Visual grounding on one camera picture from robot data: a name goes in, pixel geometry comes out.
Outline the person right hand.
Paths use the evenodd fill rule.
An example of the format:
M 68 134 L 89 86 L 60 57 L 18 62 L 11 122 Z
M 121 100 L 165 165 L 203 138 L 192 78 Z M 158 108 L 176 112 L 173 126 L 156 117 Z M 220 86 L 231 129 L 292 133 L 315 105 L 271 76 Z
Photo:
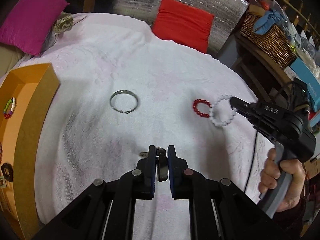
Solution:
M 260 174 L 260 183 L 258 190 L 260 193 L 265 193 L 269 189 L 275 189 L 278 179 L 280 178 L 280 169 L 292 175 L 291 184 L 287 193 L 278 206 L 277 212 L 286 211 L 294 208 L 300 201 L 300 195 L 304 186 L 305 171 L 302 163 L 297 159 L 284 160 L 278 166 L 274 160 L 276 158 L 276 149 L 271 148 L 268 151 L 267 159 L 264 164 L 264 169 Z

